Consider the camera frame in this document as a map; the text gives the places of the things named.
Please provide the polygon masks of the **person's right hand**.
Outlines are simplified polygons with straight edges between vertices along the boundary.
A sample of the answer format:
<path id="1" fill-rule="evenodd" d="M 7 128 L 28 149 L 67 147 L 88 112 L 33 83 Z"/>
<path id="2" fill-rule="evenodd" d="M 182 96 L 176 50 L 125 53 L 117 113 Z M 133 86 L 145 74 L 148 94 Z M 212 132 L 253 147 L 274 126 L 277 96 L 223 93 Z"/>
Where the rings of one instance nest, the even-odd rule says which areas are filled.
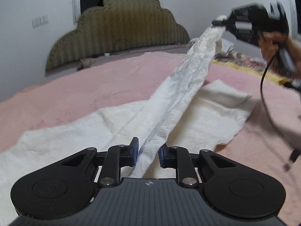
<path id="1" fill-rule="evenodd" d="M 279 50 L 279 45 L 284 45 L 300 73 L 300 45 L 289 35 L 280 32 L 263 32 L 263 37 L 258 41 L 263 58 L 269 62 Z"/>

